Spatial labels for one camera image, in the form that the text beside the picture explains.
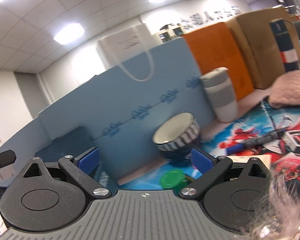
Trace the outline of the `blue plastic storage box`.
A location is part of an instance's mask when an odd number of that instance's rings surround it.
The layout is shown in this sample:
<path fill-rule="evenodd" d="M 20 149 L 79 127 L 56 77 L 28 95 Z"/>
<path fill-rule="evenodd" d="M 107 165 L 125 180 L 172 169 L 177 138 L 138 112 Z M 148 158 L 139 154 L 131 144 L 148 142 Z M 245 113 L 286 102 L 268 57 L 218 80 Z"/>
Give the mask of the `blue plastic storage box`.
<path fill-rule="evenodd" d="M 57 162 L 65 155 L 76 157 L 93 146 L 92 136 L 85 127 L 51 140 L 42 127 L 27 125 L 0 147 L 0 153 L 13 150 L 16 154 L 12 165 L 0 169 L 0 188 L 8 187 L 33 157 L 40 157 L 44 162 Z"/>

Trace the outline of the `dark blue lower bowl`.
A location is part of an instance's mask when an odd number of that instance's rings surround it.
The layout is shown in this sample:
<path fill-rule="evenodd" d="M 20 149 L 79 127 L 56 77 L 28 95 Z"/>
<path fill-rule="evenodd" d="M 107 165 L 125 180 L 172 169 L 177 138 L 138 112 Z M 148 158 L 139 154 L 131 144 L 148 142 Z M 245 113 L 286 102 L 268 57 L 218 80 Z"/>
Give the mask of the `dark blue lower bowl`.
<path fill-rule="evenodd" d="M 200 148 L 200 141 L 195 141 L 182 148 L 172 151 L 160 151 L 160 155 L 170 163 L 181 163 L 191 159 L 191 151 L 193 148 Z"/>

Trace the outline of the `blue black pen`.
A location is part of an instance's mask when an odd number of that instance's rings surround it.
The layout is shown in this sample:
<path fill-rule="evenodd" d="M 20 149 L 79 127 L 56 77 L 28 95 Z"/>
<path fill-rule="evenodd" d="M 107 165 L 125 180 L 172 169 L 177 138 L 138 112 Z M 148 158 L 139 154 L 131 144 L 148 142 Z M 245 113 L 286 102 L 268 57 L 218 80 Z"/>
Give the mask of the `blue black pen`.
<path fill-rule="evenodd" d="M 226 155 L 233 155 L 245 150 L 250 150 L 252 148 L 255 148 L 256 146 L 267 144 L 273 140 L 278 140 L 282 138 L 286 131 L 288 131 L 288 127 L 282 127 L 263 135 L 247 139 L 234 146 L 226 148 Z"/>

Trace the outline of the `blue striped ceramic bowl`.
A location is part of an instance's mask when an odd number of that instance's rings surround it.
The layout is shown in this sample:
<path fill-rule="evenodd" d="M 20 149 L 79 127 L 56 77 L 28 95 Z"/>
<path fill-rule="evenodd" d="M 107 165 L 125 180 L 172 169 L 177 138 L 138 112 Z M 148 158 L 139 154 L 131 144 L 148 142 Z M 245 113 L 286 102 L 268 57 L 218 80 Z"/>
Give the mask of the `blue striped ceramic bowl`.
<path fill-rule="evenodd" d="M 190 145 L 200 136 L 194 115 L 182 112 L 165 121 L 153 134 L 152 141 L 161 152 L 175 151 Z"/>

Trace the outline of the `blue foam board panel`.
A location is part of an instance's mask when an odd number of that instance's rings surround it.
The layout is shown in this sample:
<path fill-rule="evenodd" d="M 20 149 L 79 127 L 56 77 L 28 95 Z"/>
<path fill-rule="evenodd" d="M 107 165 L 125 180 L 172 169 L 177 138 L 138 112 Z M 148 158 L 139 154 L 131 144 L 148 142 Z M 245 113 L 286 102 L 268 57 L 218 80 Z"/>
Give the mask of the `blue foam board panel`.
<path fill-rule="evenodd" d="M 152 141 L 157 128 L 170 117 L 190 112 L 200 127 L 214 120 L 214 112 L 200 85 L 200 71 L 183 38 L 151 51 L 154 74 L 144 77 L 145 54 L 113 67 L 66 94 L 7 140 L 0 151 L 13 150 L 14 169 L 21 168 L 54 139 L 83 127 L 102 154 L 110 174 L 119 179 L 159 155 Z"/>

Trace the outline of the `grey white travel cup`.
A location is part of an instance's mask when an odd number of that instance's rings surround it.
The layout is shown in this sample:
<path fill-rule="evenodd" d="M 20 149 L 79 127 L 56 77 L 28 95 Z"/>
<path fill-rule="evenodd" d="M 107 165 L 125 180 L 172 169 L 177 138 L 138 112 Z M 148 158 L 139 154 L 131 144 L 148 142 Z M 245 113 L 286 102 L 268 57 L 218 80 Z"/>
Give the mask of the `grey white travel cup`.
<path fill-rule="evenodd" d="M 228 68 L 216 68 L 199 79 L 217 119 L 222 123 L 234 121 L 238 116 L 238 104 Z"/>

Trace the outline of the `colourful printed table mat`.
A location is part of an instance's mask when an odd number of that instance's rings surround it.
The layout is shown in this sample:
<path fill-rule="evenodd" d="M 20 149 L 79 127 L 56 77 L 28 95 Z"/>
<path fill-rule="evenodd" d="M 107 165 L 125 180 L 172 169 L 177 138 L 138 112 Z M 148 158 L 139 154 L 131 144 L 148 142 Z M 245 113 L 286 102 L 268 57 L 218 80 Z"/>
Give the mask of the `colourful printed table mat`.
<path fill-rule="evenodd" d="M 264 98 L 248 113 L 231 123 L 200 146 L 213 157 L 225 155 L 235 164 L 249 158 L 263 160 L 285 179 L 300 187 L 300 108 L 274 109 Z M 190 161 L 166 163 L 139 178 L 121 185 L 125 190 L 174 190 L 178 192 L 211 168 L 205 160 L 200 168 Z"/>

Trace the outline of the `pink fuzzy cloth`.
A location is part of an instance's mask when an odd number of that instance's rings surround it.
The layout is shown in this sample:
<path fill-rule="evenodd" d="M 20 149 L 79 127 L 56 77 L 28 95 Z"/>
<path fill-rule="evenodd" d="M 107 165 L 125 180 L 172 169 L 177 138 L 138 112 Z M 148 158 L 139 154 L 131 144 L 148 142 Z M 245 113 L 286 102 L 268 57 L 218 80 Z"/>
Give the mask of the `pink fuzzy cloth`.
<path fill-rule="evenodd" d="M 279 76 L 271 87 L 268 102 L 276 109 L 300 106 L 300 70 Z"/>

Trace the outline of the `orange cardboard box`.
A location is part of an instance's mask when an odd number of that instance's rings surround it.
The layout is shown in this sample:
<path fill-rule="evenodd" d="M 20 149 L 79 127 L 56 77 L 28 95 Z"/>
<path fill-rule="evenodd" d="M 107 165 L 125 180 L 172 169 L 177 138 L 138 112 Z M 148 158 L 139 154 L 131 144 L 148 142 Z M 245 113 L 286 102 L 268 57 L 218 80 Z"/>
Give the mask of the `orange cardboard box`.
<path fill-rule="evenodd" d="M 186 33 L 183 38 L 202 74 L 219 67 L 227 68 L 237 100 L 254 91 L 244 57 L 226 23 L 219 22 L 200 28 Z"/>

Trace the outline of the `white paper shopping bag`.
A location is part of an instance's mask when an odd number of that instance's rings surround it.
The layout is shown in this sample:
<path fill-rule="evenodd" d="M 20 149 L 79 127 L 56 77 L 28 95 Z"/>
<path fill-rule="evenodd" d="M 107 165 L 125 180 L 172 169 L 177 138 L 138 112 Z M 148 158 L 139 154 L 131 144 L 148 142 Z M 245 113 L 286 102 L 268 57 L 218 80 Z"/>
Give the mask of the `white paper shopping bag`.
<path fill-rule="evenodd" d="M 154 75 L 155 64 L 151 49 L 156 46 L 155 38 L 143 23 L 102 37 L 97 42 L 97 48 L 101 54 L 101 59 L 105 61 L 106 69 L 119 66 L 128 77 L 137 82 L 146 82 Z M 148 61 L 146 64 L 148 74 L 144 78 L 138 78 L 123 63 L 143 53 Z"/>

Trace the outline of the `dark blue tall carton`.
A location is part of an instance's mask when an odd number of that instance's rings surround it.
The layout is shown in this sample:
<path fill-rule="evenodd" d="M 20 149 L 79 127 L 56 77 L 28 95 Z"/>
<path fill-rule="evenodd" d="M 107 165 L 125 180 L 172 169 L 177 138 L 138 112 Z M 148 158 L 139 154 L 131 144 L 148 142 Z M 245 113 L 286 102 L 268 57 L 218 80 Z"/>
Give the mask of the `dark blue tall carton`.
<path fill-rule="evenodd" d="M 277 42 L 281 59 L 286 72 L 300 70 L 299 58 L 294 48 L 292 39 L 282 18 L 277 18 L 269 22 L 271 31 Z"/>

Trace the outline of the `brown cardboard box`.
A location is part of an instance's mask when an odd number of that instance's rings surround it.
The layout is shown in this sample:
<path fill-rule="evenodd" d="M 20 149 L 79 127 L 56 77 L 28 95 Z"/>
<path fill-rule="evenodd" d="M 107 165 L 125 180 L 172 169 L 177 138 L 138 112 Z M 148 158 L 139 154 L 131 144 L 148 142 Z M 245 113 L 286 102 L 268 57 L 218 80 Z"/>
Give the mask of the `brown cardboard box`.
<path fill-rule="evenodd" d="M 243 54 L 253 85 L 258 89 L 268 88 L 285 72 L 275 36 L 270 28 L 270 21 L 278 18 L 286 20 L 285 26 L 296 49 L 296 59 L 300 62 L 298 33 L 285 8 L 247 12 L 225 22 Z"/>

